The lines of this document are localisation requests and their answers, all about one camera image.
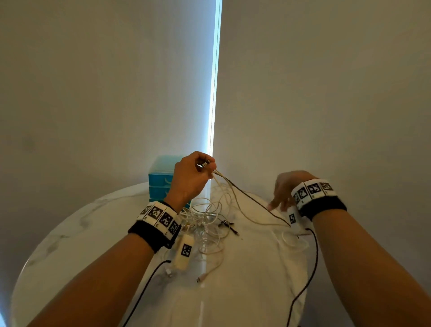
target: tabletop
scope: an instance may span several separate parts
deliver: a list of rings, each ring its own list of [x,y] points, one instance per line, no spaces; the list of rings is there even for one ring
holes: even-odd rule
[[[273,222],[254,202],[241,194],[237,197],[248,217]],[[148,201],[148,183],[127,187],[84,206],[54,228],[18,278],[12,326],[26,326],[76,274],[126,235]],[[287,227],[255,225],[238,210],[231,210],[228,218],[240,236],[231,233],[225,239],[220,267],[201,284],[196,278],[220,260],[217,255],[204,260],[191,256],[187,271],[172,277],[160,269],[128,326],[286,325],[290,304],[307,282],[303,244]],[[164,248],[154,256],[125,316],[154,268],[169,256],[172,253]],[[291,326],[298,325],[305,296],[306,292],[295,303]]]

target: white wall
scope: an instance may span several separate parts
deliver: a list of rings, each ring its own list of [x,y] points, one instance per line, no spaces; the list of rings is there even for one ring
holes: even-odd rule
[[[159,154],[206,150],[216,0],[0,4],[0,308],[35,246]]]
[[[225,1],[214,137],[219,170],[268,200],[284,171],[332,181],[428,292],[430,17],[427,0]],[[351,325],[323,260],[306,314]]]

